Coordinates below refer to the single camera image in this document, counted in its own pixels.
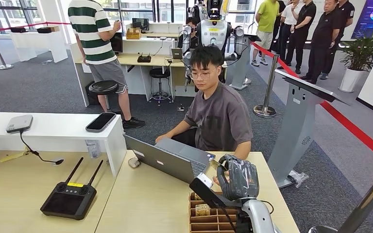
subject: bar stool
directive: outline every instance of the bar stool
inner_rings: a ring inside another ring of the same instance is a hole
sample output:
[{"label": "bar stool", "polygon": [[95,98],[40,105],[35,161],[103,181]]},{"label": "bar stool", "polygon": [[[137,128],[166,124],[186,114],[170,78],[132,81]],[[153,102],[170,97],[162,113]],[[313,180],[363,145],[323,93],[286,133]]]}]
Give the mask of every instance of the bar stool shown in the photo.
[{"label": "bar stool", "polygon": [[167,69],[165,70],[164,73],[162,73],[162,68],[155,68],[149,71],[149,75],[152,78],[159,79],[158,91],[152,94],[152,98],[149,99],[149,102],[151,102],[151,100],[157,100],[158,106],[161,106],[161,101],[163,100],[170,100],[170,103],[172,103],[173,102],[172,97],[167,92],[162,91],[162,82],[161,82],[162,79],[166,79],[170,76],[170,71]]},{"label": "bar stool", "polygon": [[112,80],[99,81],[89,86],[90,92],[98,96],[105,96],[107,112],[111,111],[111,108],[109,107],[108,95],[116,93],[117,90],[118,83]]}]

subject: striped shirt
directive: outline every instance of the striped shirt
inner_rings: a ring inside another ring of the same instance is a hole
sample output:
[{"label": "striped shirt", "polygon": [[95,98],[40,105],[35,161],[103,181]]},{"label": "striped shirt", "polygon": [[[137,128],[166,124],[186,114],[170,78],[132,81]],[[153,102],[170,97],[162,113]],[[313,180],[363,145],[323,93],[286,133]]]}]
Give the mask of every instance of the striped shirt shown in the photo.
[{"label": "striped shirt", "polygon": [[117,59],[111,42],[99,36],[101,32],[112,30],[106,13],[93,0],[72,0],[68,8],[68,16],[73,32],[78,35],[88,64],[104,64]]}]

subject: yellow shirt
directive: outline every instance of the yellow shirt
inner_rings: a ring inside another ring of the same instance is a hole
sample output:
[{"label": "yellow shirt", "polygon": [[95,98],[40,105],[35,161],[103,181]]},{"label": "yellow shirt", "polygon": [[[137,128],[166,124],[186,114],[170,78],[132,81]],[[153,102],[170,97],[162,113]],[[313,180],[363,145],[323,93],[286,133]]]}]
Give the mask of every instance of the yellow shirt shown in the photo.
[{"label": "yellow shirt", "polygon": [[265,0],[261,3],[258,13],[261,15],[258,23],[258,30],[261,32],[272,33],[274,30],[274,23],[279,16],[279,3],[278,1]]}]

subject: black smartphone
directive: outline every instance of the black smartphone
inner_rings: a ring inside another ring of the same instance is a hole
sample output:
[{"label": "black smartphone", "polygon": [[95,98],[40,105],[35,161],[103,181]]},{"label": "black smartphone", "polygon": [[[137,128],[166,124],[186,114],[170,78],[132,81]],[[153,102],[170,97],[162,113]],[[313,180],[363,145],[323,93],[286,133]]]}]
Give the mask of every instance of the black smartphone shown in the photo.
[{"label": "black smartphone", "polygon": [[98,133],[104,130],[116,117],[115,113],[101,113],[85,128],[88,132]]}]

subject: white shirt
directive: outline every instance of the white shirt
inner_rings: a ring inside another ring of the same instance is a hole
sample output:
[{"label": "white shirt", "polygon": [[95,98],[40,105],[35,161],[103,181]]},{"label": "white shirt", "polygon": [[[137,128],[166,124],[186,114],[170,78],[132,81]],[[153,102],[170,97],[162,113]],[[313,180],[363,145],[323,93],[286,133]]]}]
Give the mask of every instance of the white shirt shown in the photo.
[{"label": "white shirt", "polygon": [[[295,25],[295,24],[297,24],[297,20],[294,18],[294,15],[291,12],[292,5],[293,5],[293,3],[291,3],[288,6],[286,6],[285,9],[284,9],[284,11],[281,14],[282,17],[285,17],[284,23],[288,24],[288,25]],[[299,14],[300,11],[301,11],[301,8],[303,7],[303,5],[304,5],[303,3],[299,2],[298,5],[295,7],[294,12],[297,13],[297,14]]]}]

